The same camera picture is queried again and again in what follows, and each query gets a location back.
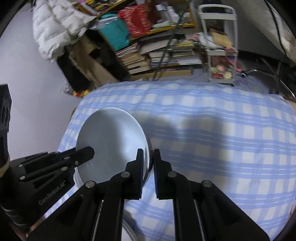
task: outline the plastic container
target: plastic container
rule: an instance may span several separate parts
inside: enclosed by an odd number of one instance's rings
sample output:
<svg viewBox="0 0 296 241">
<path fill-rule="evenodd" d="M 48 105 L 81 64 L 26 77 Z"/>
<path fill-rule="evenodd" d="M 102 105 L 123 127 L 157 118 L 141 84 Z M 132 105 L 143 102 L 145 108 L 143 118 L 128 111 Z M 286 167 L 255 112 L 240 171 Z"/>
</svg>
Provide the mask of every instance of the plastic container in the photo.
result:
<svg viewBox="0 0 296 241">
<path fill-rule="evenodd" d="M 125 22 L 117 14 L 106 14 L 96 22 L 96 28 L 110 43 L 115 51 L 129 46 L 130 34 Z"/>
</svg>

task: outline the plaid fabric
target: plaid fabric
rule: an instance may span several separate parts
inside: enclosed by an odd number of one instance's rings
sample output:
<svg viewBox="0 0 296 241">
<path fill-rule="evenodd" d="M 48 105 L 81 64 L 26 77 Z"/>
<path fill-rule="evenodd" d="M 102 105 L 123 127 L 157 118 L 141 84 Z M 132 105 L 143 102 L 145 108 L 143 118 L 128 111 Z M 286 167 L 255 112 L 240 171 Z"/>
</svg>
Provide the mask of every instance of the plaid fabric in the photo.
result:
<svg viewBox="0 0 296 241">
<path fill-rule="evenodd" d="M 296 118 L 280 96 L 182 80 L 107 84 L 81 101 L 59 151 L 75 147 L 84 121 L 111 106 L 134 115 L 174 171 L 211 180 L 271 239 L 284 227 L 296 196 Z M 172 201 L 156 199 L 153 174 L 125 210 L 140 240 L 174 240 Z"/>
</svg>

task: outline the white plate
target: white plate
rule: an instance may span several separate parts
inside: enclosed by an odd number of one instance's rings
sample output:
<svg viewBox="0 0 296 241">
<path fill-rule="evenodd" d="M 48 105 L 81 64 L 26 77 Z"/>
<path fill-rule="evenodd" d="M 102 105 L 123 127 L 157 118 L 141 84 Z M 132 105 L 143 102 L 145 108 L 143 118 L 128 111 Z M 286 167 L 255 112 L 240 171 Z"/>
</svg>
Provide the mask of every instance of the white plate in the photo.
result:
<svg viewBox="0 0 296 241">
<path fill-rule="evenodd" d="M 149 171 L 149 147 L 138 121 L 127 111 L 107 107 L 93 113 L 83 124 L 76 149 L 91 146 L 94 158 L 78 166 L 75 180 L 78 187 L 87 181 L 101 183 L 125 171 L 126 164 L 134 161 L 138 148 L 144 150 L 143 181 Z"/>
</svg>

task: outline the silver rivet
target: silver rivet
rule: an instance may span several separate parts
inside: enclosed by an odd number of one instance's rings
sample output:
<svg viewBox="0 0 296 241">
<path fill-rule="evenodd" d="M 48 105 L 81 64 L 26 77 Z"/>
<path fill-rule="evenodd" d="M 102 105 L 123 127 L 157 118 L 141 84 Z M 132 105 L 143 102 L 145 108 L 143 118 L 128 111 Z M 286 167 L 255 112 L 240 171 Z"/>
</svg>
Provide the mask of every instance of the silver rivet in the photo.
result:
<svg viewBox="0 0 296 241">
<path fill-rule="evenodd" d="M 94 181 L 88 181 L 88 182 L 86 182 L 85 186 L 87 188 L 93 188 L 95 184 L 96 183 Z"/>
<path fill-rule="evenodd" d="M 121 176 L 124 177 L 124 178 L 127 178 L 127 177 L 130 176 L 130 173 L 129 172 L 122 172 Z"/>
<path fill-rule="evenodd" d="M 205 180 L 202 182 L 202 185 L 206 188 L 210 188 L 212 186 L 212 182 L 211 181 L 208 181 L 208 180 Z"/>
<path fill-rule="evenodd" d="M 169 177 L 176 177 L 177 176 L 177 173 L 175 173 L 175 172 L 168 172 L 168 176 Z"/>
</svg>

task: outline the white puffer jacket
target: white puffer jacket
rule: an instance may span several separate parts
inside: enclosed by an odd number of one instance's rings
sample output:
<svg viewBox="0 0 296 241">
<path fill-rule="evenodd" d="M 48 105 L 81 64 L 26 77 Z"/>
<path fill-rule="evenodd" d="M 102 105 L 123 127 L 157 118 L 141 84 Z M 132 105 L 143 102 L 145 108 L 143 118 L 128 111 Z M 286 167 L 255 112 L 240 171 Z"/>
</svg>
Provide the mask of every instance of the white puffer jacket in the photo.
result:
<svg viewBox="0 0 296 241">
<path fill-rule="evenodd" d="M 54 62 L 65 46 L 85 33 L 94 18 L 76 10 L 68 0 L 36 0 L 33 35 L 42 57 Z"/>
</svg>

